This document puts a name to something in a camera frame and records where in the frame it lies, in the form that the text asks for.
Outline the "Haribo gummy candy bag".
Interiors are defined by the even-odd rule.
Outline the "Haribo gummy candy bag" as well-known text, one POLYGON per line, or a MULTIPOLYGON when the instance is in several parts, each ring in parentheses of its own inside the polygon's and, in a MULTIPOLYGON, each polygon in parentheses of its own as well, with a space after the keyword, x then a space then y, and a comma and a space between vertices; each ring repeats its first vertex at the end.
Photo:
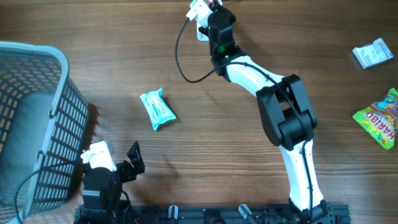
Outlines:
POLYGON ((391 149, 397 134, 397 90, 391 88, 382 100, 359 110, 353 119, 384 149, 391 149))

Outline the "teal tissue packet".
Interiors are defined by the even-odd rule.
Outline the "teal tissue packet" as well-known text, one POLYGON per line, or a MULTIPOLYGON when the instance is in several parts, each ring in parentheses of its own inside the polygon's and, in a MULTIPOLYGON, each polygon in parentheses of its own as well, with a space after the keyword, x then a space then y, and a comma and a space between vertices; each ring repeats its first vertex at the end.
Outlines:
POLYGON ((157 131, 160 125, 177 118, 162 99, 162 94, 163 89, 159 88, 158 90, 143 93, 140 96, 149 114, 154 131, 157 131))

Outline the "white blue paper box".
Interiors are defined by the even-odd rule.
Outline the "white blue paper box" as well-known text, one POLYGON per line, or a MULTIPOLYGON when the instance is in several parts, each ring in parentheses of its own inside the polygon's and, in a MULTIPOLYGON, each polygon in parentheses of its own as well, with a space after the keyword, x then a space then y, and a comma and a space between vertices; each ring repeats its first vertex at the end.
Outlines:
POLYGON ((382 38, 365 46, 355 47, 353 53, 364 69, 384 63, 394 57, 382 38))

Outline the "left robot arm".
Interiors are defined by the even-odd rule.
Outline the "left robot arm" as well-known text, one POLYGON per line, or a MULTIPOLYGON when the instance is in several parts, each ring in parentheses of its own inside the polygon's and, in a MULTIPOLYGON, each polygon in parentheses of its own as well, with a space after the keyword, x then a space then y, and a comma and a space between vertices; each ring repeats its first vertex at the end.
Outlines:
POLYGON ((90 145, 80 157, 88 167, 83 176, 83 205, 75 210, 75 223, 140 223, 123 184, 145 172, 139 143, 127 152, 128 161, 115 164, 109 140, 90 145))

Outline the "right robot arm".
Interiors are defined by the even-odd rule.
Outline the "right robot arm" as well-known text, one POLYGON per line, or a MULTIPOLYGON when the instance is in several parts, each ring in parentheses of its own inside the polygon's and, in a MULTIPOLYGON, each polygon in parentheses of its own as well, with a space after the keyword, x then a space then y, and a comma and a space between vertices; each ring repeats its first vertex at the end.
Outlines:
POLYGON ((303 81, 297 75, 273 74, 254 63, 235 44, 235 15, 223 6, 212 6, 210 11, 201 32, 209 38, 214 71, 256 97, 264 132, 284 159, 292 222, 334 223, 333 209, 317 184, 312 155, 317 118, 303 81))

